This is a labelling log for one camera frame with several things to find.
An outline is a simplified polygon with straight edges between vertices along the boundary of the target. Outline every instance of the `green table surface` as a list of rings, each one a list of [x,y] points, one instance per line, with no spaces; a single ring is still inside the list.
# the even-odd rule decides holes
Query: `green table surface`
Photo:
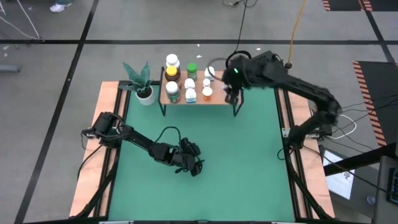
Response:
[[[273,90],[245,91],[237,117],[231,106],[142,106],[131,95],[126,123],[155,140],[166,126],[201,149],[202,173],[175,174],[146,151],[123,142],[109,220],[294,220]],[[167,130],[160,142],[178,144]]]

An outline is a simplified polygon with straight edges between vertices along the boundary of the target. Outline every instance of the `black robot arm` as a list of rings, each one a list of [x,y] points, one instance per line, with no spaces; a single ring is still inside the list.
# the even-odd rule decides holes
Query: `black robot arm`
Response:
[[[303,147],[305,136],[326,124],[335,124],[341,106],[326,89],[288,75],[278,56],[271,51],[246,58],[236,57],[229,62],[221,79],[228,87],[226,101],[235,105],[241,89],[281,88],[312,100],[317,112],[300,126],[291,127],[288,143],[294,149]]]
[[[154,142],[124,124],[120,116],[110,112],[102,112],[93,127],[81,133],[88,138],[101,139],[99,144],[106,147],[117,147],[122,140],[129,141],[147,151],[156,162],[179,167],[176,173],[190,171],[194,177],[201,172],[203,161],[199,159],[200,149],[195,143],[187,138],[181,139],[178,146]]]

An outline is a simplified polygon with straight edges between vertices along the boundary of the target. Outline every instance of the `gray floor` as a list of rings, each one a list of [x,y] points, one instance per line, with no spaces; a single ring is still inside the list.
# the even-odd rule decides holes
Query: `gray floor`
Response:
[[[60,14],[49,13],[50,1],[22,3],[40,35],[47,40],[78,40],[93,0],[75,1]],[[3,3],[7,20],[34,35],[15,3]],[[290,39],[300,1],[260,0],[246,11],[243,39]],[[236,39],[242,6],[235,9],[210,0],[100,0],[87,39],[90,40],[161,40],[161,39]],[[398,40],[398,19],[393,12],[374,12],[374,18],[386,40]],[[0,21],[0,30],[13,39],[26,39]],[[326,12],[321,0],[309,0],[296,39],[300,40],[377,40],[364,12]],[[0,63],[22,65],[19,74],[0,74],[0,222],[14,223],[17,211],[42,147],[76,45],[0,46]],[[67,218],[76,186],[76,173],[83,157],[80,131],[92,120],[102,81],[122,80],[127,75],[122,62],[141,68],[146,60],[151,75],[159,79],[165,56],[175,53],[181,63],[195,62],[205,68],[209,59],[228,56],[235,45],[84,45],[61,112],[25,222]],[[288,45],[240,45],[253,55],[273,50],[282,58],[289,55]],[[389,46],[398,60],[398,46]],[[325,86],[342,106],[363,101],[352,62],[385,62],[379,45],[295,45],[290,74]],[[216,64],[222,69],[222,63]],[[365,110],[363,105],[356,107]],[[347,112],[356,119],[364,112]],[[340,126],[347,123],[341,120]],[[368,118],[357,122],[351,137],[372,148],[376,138]],[[362,151],[349,139],[339,142]],[[331,149],[346,156],[357,152],[325,141]],[[355,212],[334,204],[343,220],[362,221]]]

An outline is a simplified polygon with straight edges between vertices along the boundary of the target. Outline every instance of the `white sneaker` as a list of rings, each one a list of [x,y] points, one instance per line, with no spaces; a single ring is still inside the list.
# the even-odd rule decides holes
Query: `white sneaker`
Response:
[[[50,7],[50,10],[51,10],[52,12],[62,12],[62,11],[64,11],[67,7],[69,7],[69,6],[71,6],[71,5],[72,5],[72,3],[66,4],[66,5],[60,5],[60,4],[55,3],[54,5],[52,5],[52,6]]]

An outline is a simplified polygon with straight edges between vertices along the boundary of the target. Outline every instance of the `orange cap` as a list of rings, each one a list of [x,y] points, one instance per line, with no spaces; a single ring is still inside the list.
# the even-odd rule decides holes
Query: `orange cap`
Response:
[[[176,74],[177,74],[177,68],[176,68],[176,66],[169,66],[169,67],[167,67],[166,73],[167,73],[167,75],[169,75],[169,76],[174,76],[174,75],[176,75]]]

